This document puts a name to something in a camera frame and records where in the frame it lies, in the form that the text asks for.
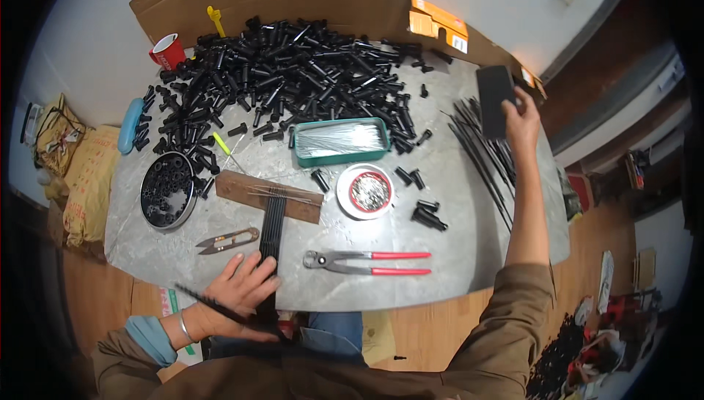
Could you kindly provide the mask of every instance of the yellow tool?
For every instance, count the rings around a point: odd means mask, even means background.
[[[227,168],[227,163],[232,158],[232,152],[230,152],[230,149],[227,147],[227,145],[224,144],[223,139],[220,137],[220,135],[216,131],[213,131],[213,137],[216,139],[217,145],[223,149],[225,154],[227,154],[227,160],[225,160],[224,164],[223,164],[223,170],[225,170],[225,168]],[[242,169],[242,167],[237,163],[237,160],[232,158],[232,161],[234,162],[235,165],[237,165],[237,167],[239,168],[240,171],[247,174],[247,172],[244,169]]]
[[[208,16],[216,24],[217,33],[220,34],[221,38],[224,38],[223,25],[220,23],[220,9],[215,10],[212,6],[208,6]]]

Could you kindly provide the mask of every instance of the bag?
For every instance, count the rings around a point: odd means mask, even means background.
[[[63,177],[86,127],[71,113],[63,93],[47,105],[39,123],[34,158],[55,176]]]
[[[80,246],[83,241],[103,241],[110,206],[110,184],[120,158],[119,128],[100,125],[89,130],[74,155],[66,183],[70,188],[63,227],[66,244]]]

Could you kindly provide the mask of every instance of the red handle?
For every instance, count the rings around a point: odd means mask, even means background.
[[[427,258],[430,252],[372,252],[372,259]]]
[[[151,58],[152,61],[154,61],[155,63],[161,65],[161,62],[157,61],[157,60],[156,60],[156,56],[154,56],[154,49],[152,49],[152,50],[149,51],[149,57]]]
[[[427,275],[429,268],[373,268],[372,275]]]

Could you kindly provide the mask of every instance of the brown jacket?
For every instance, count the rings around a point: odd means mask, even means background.
[[[207,360],[165,384],[160,369],[125,329],[93,351],[103,399],[523,399],[552,296],[542,265],[496,275],[480,324],[441,373],[394,373],[303,357]]]

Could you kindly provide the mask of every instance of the jeans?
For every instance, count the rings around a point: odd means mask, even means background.
[[[321,353],[333,360],[363,363],[362,313],[311,313],[308,326],[301,328],[302,345],[312,352]],[[210,338],[210,358],[233,356],[275,357],[280,354],[278,343],[259,343],[232,337]]]

